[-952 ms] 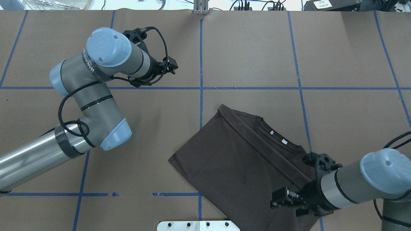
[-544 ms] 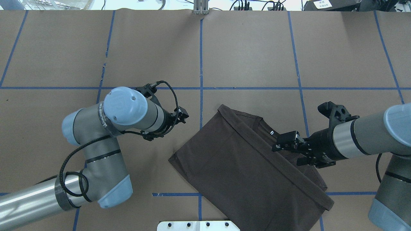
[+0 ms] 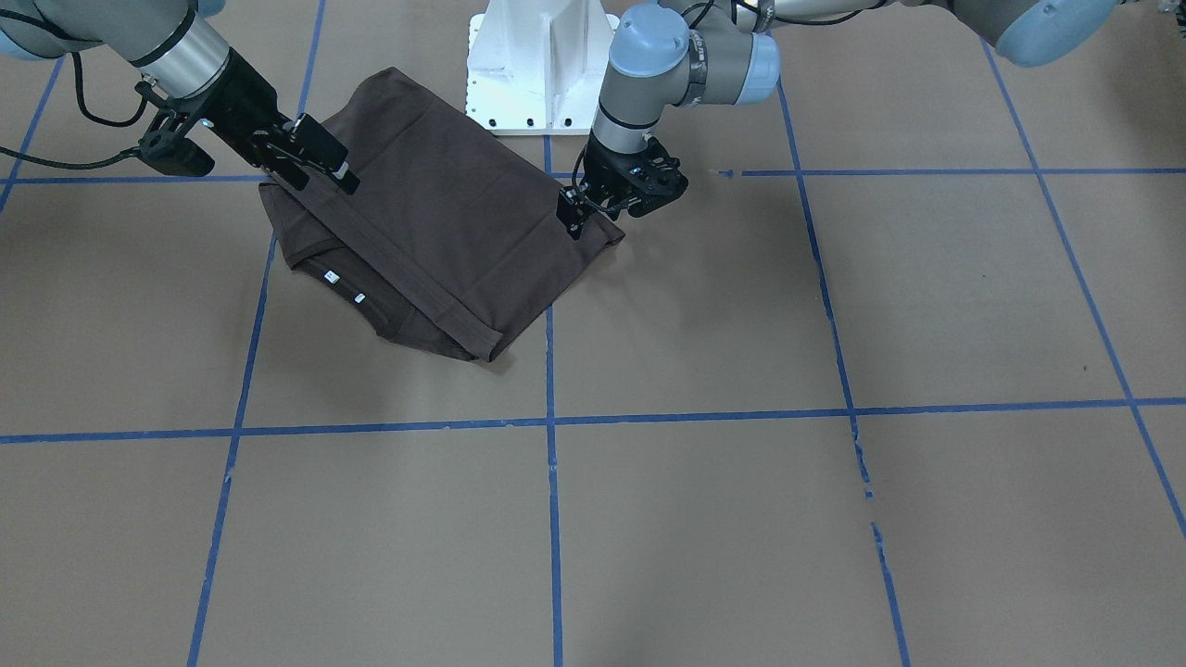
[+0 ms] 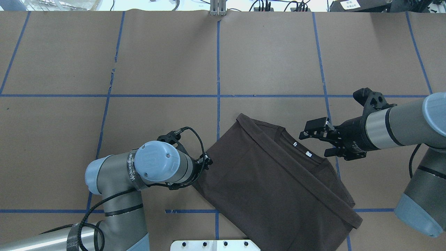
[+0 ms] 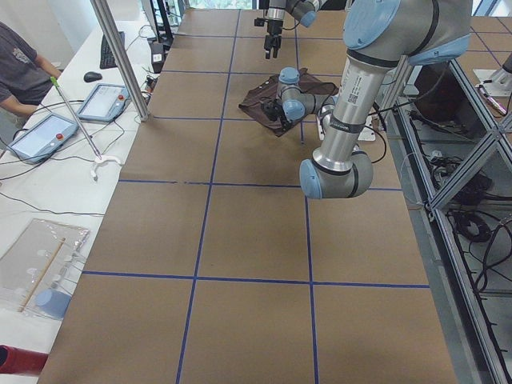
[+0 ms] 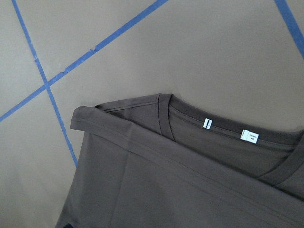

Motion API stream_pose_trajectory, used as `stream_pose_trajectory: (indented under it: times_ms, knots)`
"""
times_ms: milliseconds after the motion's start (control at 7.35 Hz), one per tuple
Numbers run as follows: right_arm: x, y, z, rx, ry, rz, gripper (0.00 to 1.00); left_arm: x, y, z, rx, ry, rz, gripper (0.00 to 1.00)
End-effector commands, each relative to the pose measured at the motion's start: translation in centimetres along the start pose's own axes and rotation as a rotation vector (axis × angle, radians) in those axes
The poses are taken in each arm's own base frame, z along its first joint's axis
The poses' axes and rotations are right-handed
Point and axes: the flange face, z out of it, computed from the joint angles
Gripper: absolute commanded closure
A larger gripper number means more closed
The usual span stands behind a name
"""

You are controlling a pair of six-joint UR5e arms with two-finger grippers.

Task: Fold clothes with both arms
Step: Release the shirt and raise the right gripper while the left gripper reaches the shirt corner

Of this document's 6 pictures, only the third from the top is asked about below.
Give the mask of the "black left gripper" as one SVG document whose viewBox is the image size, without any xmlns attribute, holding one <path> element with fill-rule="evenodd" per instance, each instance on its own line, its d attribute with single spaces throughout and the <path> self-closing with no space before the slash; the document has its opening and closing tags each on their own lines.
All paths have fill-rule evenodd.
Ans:
<svg viewBox="0 0 1186 667">
<path fill-rule="evenodd" d="M 569 228 L 569 236 L 580 240 L 586 224 L 598 214 L 618 216 L 626 212 L 629 184 L 624 178 L 627 157 L 610 150 L 597 135 L 589 135 L 582 152 L 584 177 L 579 188 L 561 188 L 557 220 Z"/>
</svg>

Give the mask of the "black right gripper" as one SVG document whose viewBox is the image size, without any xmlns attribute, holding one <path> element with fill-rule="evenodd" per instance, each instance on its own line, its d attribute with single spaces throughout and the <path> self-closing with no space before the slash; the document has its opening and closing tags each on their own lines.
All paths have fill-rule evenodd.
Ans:
<svg viewBox="0 0 1186 667">
<path fill-rule="evenodd" d="M 342 193 L 353 195 L 361 178 L 347 164 L 347 148 L 310 114 L 286 117 L 278 93 L 236 51 L 230 50 L 219 76 L 196 94 L 196 114 L 246 163 L 302 191 L 314 173 Z"/>
</svg>

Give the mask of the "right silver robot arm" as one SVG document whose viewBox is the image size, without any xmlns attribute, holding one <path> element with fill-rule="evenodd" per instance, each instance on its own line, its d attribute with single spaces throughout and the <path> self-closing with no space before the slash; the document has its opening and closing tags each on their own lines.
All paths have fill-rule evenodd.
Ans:
<svg viewBox="0 0 1186 667">
<path fill-rule="evenodd" d="M 107 46 L 139 74 L 135 93 L 157 115 L 135 147 L 97 161 L 136 159 L 164 176 L 203 177 L 213 159 L 189 132 L 204 125 L 253 169 L 296 189 L 310 174 L 344 193 L 359 188 L 347 150 L 308 114 L 286 117 L 270 82 L 210 25 L 221 1 L 5 1 L 4 52 L 81 62 Z"/>
</svg>

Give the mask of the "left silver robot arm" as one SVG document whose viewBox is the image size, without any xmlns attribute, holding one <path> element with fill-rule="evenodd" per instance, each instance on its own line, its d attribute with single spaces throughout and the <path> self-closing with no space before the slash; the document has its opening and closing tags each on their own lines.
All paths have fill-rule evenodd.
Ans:
<svg viewBox="0 0 1186 667">
<path fill-rule="evenodd" d="M 997 55 L 1024 68 L 1073 51 L 1114 1 L 933 1 Z M 774 93 L 779 27 L 830 27 L 881 1 L 644 1 L 621 17 L 607 51 L 597 115 L 561 190 L 557 216 L 573 239 L 589 220 L 643 217 L 682 197 L 688 179 L 655 136 L 668 108 L 746 106 Z"/>
</svg>

